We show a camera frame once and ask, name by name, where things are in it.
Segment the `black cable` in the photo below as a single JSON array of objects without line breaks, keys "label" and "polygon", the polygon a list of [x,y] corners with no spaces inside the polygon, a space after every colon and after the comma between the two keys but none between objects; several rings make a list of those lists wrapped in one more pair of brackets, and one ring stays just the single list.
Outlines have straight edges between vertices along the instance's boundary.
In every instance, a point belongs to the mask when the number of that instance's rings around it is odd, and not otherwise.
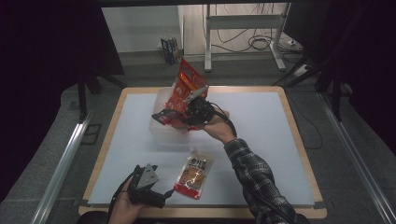
[{"label": "black cable", "polygon": [[[257,9],[260,9],[260,4],[257,4],[257,5],[252,9],[252,11],[250,12],[250,14],[253,13],[253,11],[254,11],[256,8],[257,8]],[[206,39],[205,22],[204,22],[204,5],[202,5],[202,28],[203,28],[204,37],[205,37],[205,39]],[[240,34],[234,36],[233,38],[231,38],[231,39],[229,39],[229,40],[225,40],[225,41],[222,40],[221,37],[219,36],[219,30],[218,30],[218,37],[219,37],[219,40],[220,40],[222,43],[227,43],[227,42],[230,42],[230,41],[236,39],[238,36],[240,36],[241,34],[243,34],[244,32],[246,32],[247,30],[249,30],[249,29],[246,29],[246,30],[242,31]],[[247,41],[249,47],[246,48],[246,49],[232,50],[232,49],[224,48],[223,46],[220,46],[220,45],[213,45],[213,44],[212,44],[211,46],[212,46],[212,47],[216,47],[216,48],[220,48],[220,49],[224,49],[224,50],[227,50],[227,51],[230,51],[230,52],[234,52],[234,53],[241,53],[241,52],[247,51],[247,50],[252,49],[252,48],[254,48],[255,50],[265,50],[265,49],[267,49],[267,48],[269,47],[269,44],[270,44],[269,41],[272,40],[272,34],[271,34],[271,36],[255,35],[256,32],[257,32],[257,29],[254,30],[253,36]],[[266,45],[265,45],[265,47],[258,48],[258,47],[255,46],[255,44],[256,44],[257,42],[265,42]]]},{"label": "black cable", "polygon": [[[256,6],[251,10],[250,14],[253,13],[254,9],[259,8],[259,6],[260,6],[260,4],[256,4]],[[230,14],[230,12],[225,8],[225,4],[224,4],[224,9],[227,11],[228,14]],[[215,6],[215,15],[218,15],[218,5]],[[248,31],[248,30],[249,30],[249,29],[245,29],[244,31],[242,31],[242,32],[239,33],[238,35],[232,37],[231,39],[225,40],[225,41],[221,39],[219,30],[217,30],[217,33],[218,33],[218,38],[219,38],[220,42],[223,43],[223,44],[225,44],[225,43],[228,43],[228,42],[230,42],[230,41],[236,39],[238,36],[240,36],[241,34],[243,34],[244,32],[246,32],[246,31]]]},{"label": "black cable", "polygon": [[[297,63],[297,62],[299,62],[300,61],[300,58],[299,59],[296,59],[296,61],[292,61],[291,59],[288,59],[287,57],[286,57],[286,55],[301,55],[301,54],[303,54],[303,53],[300,53],[300,52],[289,52],[289,53],[287,53],[287,52],[284,52],[284,53],[280,53],[280,54],[282,54],[282,59],[284,60],[284,61],[286,61],[286,62],[288,62],[288,63]],[[315,66],[315,64],[312,62],[312,61],[310,61],[310,60],[307,60],[304,64],[303,64],[304,66],[308,66],[309,68],[313,68],[314,66]]]},{"label": "black cable", "polygon": [[285,88],[285,93],[289,96],[289,99],[291,99],[291,101],[293,102],[293,104],[295,105],[295,108],[297,109],[297,111],[300,113],[300,115],[306,120],[306,121],[308,121],[308,123],[310,123],[314,128],[315,128],[315,130],[317,131],[317,133],[318,133],[318,136],[319,136],[319,145],[317,146],[317,147],[307,147],[307,146],[304,146],[305,148],[307,148],[307,149],[320,149],[322,146],[323,146],[323,136],[321,135],[321,133],[320,133],[320,131],[319,131],[319,129],[318,129],[318,126],[317,125],[315,125],[315,123],[314,122],[312,122],[310,119],[308,119],[304,114],[303,114],[303,112],[300,110],[300,108],[297,106],[297,103],[294,101],[294,99],[291,97],[291,94],[289,93],[289,91]]},{"label": "black cable", "polygon": [[113,213],[114,204],[116,204],[119,194],[121,193],[126,182],[128,182],[128,180],[130,180],[132,178],[132,176],[134,176],[134,171],[130,175],[128,175],[124,181],[122,181],[120,186],[117,188],[116,192],[114,192],[113,197],[111,198],[110,206],[108,207],[108,211],[107,211],[108,212],[107,223],[110,220],[111,214]]},{"label": "black cable", "polygon": [[285,46],[283,46],[281,43],[277,45],[277,49],[279,50],[279,52],[304,53],[302,49],[288,49]]},{"label": "black cable", "polygon": [[275,4],[275,3],[273,3],[273,8],[272,8],[272,10],[271,10],[271,14],[274,14],[274,4]]},{"label": "black cable", "polygon": [[233,122],[228,118],[228,116],[225,114],[225,112],[218,105],[216,105],[215,103],[210,103],[210,104],[215,105],[221,111],[221,113],[220,113],[215,110],[215,114],[217,116],[221,117],[222,119],[224,119],[224,121],[230,126],[231,130],[233,131],[233,135],[236,137],[237,133],[236,133],[235,126],[233,126]]},{"label": "black cable", "polygon": [[230,12],[227,10],[227,8],[225,7],[225,5],[226,5],[226,4],[224,4],[224,10],[225,10],[228,14],[230,14]]},{"label": "black cable", "polygon": [[265,8],[265,3],[262,3],[262,12],[260,14],[264,12],[264,8]]}]

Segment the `plaid shirt sleeve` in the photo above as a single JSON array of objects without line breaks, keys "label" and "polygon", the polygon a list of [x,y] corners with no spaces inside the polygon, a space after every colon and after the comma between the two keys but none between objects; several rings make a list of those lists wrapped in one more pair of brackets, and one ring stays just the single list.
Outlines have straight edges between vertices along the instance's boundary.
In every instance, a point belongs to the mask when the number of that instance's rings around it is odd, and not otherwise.
[{"label": "plaid shirt sleeve", "polygon": [[274,205],[290,219],[295,211],[285,197],[280,195],[268,163],[254,154],[243,139],[235,139],[224,146],[233,165],[236,176],[243,186],[243,194],[256,223],[287,223],[261,200],[251,194],[254,192],[268,203]]}]

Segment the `metal rail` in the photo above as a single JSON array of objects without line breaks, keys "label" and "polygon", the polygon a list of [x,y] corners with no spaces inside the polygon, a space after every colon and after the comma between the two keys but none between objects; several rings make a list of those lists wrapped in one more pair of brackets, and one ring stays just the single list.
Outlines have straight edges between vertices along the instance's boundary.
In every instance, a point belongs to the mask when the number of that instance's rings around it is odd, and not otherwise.
[{"label": "metal rail", "polygon": [[334,127],[340,140],[342,141],[346,149],[346,153],[348,154],[359,176],[361,177],[361,181],[363,182],[364,187],[366,187],[368,193],[370,194],[380,216],[384,219],[384,222],[386,224],[396,223],[395,213],[393,212],[393,209],[389,204],[387,197],[376,183],[374,177],[370,173],[369,168],[364,163],[361,154],[353,144],[351,138],[349,137],[349,134],[347,133],[347,130],[344,128],[343,123],[338,121],[335,115],[332,113],[331,102],[329,98],[327,97],[327,95],[325,95],[325,93],[318,93],[318,97],[323,103],[323,107],[328,117],[330,118],[332,126]]},{"label": "metal rail", "polygon": [[76,125],[76,128],[73,131],[72,136],[70,137],[66,149],[64,150],[64,154],[62,155],[58,166],[56,167],[55,172],[53,173],[52,178],[47,185],[46,191],[44,192],[44,195],[41,198],[37,209],[35,210],[35,214],[30,221],[31,224],[46,223],[47,218],[50,215],[52,206],[58,196],[59,190],[64,183],[64,179],[67,175],[70,165],[74,159],[74,156],[76,155],[79,143],[81,142],[84,132],[90,122],[92,113],[96,107],[96,102],[97,99],[95,97],[95,99],[93,100],[93,104],[88,111],[87,118],[85,118],[82,123],[78,123]]}]

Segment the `metal frame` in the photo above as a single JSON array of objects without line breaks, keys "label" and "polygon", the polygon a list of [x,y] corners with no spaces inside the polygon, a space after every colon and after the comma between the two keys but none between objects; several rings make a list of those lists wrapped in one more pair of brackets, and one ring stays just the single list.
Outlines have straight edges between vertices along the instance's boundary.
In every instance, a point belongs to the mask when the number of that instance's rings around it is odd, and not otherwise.
[{"label": "metal frame", "polygon": [[270,49],[279,71],[286,71],[286,66],[277,50],[277,45],[279,44],[289,7],[290,3],[287,3],[280,15],[210,16],[210,5],[206,5],[205,71],[212,71],[211,30],[259,28],[276,29],[276,35],[274,40],[271,40]]},{"label": "metal frame", "polygon": [[376,183],[373,175],[371,174],[369,168],[364,163],[361,154],[356,149],[352,140],[347,133],[347,130],[344,128],[344,125],[341,121],[338,121],[337,117],[332,112],[332,103],[330,102],[326,93],[318,93],[318,97],[322,102],[324,110],[328,115],[332,126],[335,129],[335,132],[338,134],[341,142],[344,145],[346,153],[348,154],[350,160],[356,168],[359,176],[361,177],[361,182],[364,187],[366,187],[369,195],[371,196],[379,215],[381,215],[382,219],[386,224],[396,223],[396,216],[393,212],[392,207],[390,206],[389,200],[383,193],[382,189]]},{"label": "metal frame", "polygon": [[79,143],[87,129],[87,126],[91,120],[93,110],[96,106],[96,97],[94,99],[93,105],[88,111],[88,115],[83,120],[83,122],[78,123],[76,125],[75,130],[70,137],[70,140],[64,150],[64,154],[62,155],[58,166],[55,169],[52,178],[47,185],[46,191],[44,192],[43,197],[41,198],[40,203],[38,204],[37,209],[33,215],[32,220],[30,221],[31,224],[44,224],[47,221],[47,218],[50,215],[50,211],[52,209],[53,204],[59,194],[59,190],[64,183],[64,179],[66,178],[67,172],[70,168],[70,165],[76,155],[76,151],[78,149]]}]

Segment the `box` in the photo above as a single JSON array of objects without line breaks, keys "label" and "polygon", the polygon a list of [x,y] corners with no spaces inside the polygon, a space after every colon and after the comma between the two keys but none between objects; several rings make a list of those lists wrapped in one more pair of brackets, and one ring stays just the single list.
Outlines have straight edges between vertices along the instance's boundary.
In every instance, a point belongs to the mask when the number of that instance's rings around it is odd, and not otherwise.
[{"label": "box", "polygon": [[163,57],[169,64],[174,64],[179,58],[177,41],[174,37],[169,39],[161,39],[161,45],[163,47]]},{"label": "box", "polygon": [[[172,95],[173,90],[173,87],[164,87],[158,91],[152,114],[156,114],[165,109],[165,104]],[[185,145],[189,142],[189,132],[187,129],[175,129],[171,125],[162,125],[155,119],[150,121],[149,130],[159,145]]]}]

